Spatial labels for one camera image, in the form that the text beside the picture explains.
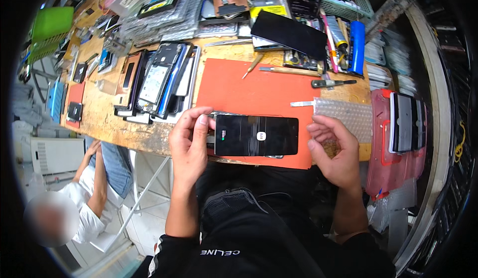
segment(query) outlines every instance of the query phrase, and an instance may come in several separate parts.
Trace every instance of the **white cabinet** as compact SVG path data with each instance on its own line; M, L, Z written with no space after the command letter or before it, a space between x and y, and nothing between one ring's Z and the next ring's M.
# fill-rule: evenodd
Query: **white cabinet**
M82 138L31 137L33 170L40 174L76 171L85 155Z

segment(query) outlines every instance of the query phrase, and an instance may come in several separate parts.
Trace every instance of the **white shirt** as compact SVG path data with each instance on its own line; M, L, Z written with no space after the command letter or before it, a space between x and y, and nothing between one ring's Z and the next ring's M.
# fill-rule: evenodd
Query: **white shirt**
M79 182L71 182L59 191L71 198L80 212L80 226L73 237L73 240L78 243L86 243L96 239L98 234L103 232L106 226L111 223L113 215L118 212L123 203L123 198L108 184L105 208L101 217L98 218L87 205L88 200L93 195L94 181L95 168L88 166L81 173Z

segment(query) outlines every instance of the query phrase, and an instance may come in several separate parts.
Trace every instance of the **blue jeans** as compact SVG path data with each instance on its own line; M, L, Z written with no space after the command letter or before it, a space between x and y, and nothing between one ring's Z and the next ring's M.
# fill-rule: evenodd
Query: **blue jeans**
M93 138L85 136L86 147L89 148ZM106 180L118 193L125 198L133 185L133 174L129 164L128 150L111 143L101 142L101 151L106 170ZM91 157L90 166L96 167L96 154Z

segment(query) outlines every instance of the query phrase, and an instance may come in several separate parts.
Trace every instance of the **black phone screen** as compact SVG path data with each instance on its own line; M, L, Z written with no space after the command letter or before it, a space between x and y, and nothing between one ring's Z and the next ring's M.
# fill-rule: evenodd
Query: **black phone screen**
M315 60L326 58L327 35L296 20L264 10L259 12L250 31L253 36L277 42Z
M215 135L214 154L219 156L296 155L299 120L219 114Z

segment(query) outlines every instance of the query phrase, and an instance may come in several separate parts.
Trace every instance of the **pink pen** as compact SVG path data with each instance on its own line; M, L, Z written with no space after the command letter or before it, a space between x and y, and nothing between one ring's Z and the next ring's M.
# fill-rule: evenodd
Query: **pink pen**
M338 73L337 52L335 52L334 40L332 39L332 33L330 32L330 28L327 23L326 13L323 9L320 9L320 15L322 16L322 20L324 21L324 25L326 26L327 46L329 48L330 53L330 62L332 64L332 68L334 69L334 73Z

